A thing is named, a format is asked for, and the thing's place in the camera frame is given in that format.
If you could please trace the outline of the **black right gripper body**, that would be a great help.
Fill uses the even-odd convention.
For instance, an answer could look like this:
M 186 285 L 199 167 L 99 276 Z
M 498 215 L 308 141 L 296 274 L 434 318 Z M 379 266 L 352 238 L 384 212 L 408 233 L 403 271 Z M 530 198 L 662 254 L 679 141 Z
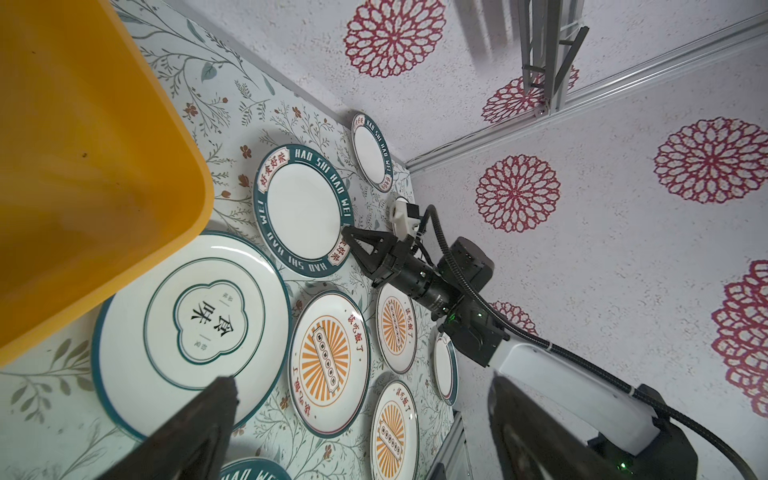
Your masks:
M 416 258 L 404 241 L 380 241 L 371 254 L 376 260 L 373 287 L 393 286 L 425 307 L 434 320 L 448 315 L 462 299 L 458 288 L 442 278 L 434 267 Z

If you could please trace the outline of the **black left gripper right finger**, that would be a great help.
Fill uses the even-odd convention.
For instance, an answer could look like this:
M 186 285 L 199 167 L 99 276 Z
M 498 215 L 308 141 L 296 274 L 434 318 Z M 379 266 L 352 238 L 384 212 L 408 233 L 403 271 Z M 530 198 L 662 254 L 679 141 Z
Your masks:
M 504 479 L 621 477 L 504 376 L 491 382 L 488 413 Z

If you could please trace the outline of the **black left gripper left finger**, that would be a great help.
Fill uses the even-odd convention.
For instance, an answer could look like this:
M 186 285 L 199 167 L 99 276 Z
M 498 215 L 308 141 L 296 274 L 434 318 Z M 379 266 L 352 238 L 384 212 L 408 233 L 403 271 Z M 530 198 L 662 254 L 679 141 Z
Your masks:
M 216 479 L 239 404 L 233 377 L 218 377 L 103 479 Z

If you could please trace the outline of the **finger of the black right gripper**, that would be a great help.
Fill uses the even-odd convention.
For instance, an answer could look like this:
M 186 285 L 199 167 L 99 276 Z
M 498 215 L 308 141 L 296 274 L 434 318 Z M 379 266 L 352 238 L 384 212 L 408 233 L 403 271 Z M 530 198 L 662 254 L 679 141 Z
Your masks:
M 388 249 L 396 243 L 396 236 L 388 231 L 345 226 L 342 229 L 342 235 L 349 245 L 355 242 L 361 247 L 366 246 L 372 249 Z
M 388 282 L 390 267 L 387 265 L 387 253 L 381 243 L 352 242 L 350 253 L 364 275 L 372 281 L 373 287 L 380 287 Z

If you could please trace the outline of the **green-rim red-line plate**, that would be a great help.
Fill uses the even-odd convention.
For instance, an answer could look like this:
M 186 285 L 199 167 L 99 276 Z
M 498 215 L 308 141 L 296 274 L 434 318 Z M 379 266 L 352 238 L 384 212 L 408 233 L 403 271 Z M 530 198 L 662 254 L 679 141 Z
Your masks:
M 458 362 L 452 340 L 446 333 L 438 333 L 432 360 L 438 395 L 449 406 L 453 406 L 459 390 Z

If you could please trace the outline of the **large orange sunburst plate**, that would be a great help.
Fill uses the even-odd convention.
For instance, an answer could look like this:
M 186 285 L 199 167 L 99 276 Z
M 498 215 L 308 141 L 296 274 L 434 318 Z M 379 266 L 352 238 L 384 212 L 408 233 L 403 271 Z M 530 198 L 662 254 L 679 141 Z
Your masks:
M 371 478 L 415 479 L 419 444 L 414 396 L 403 381 L 393 380 L 383 389 L 372 416 L 369 442 Z

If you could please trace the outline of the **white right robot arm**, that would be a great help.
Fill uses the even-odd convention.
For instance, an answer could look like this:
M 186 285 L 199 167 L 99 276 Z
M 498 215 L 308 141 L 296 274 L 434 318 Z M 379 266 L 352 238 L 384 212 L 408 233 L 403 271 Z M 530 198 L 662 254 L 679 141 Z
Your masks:
M 634 390 L 589 362 L 513 325 L 479 291 L 494 264 L 471 241 L 437 236 L 443 256 L 416 258 L 416 240 L 345 227 L 344 240 L 376 285 L 390 284 L 443 322 L 455 348 L 475 363 L 522 381 L 596 428 L 590 446 L 619 472 L 637 479 L 693 479 L 698 457 L 683 431 L 685 416 L 658 393 Z

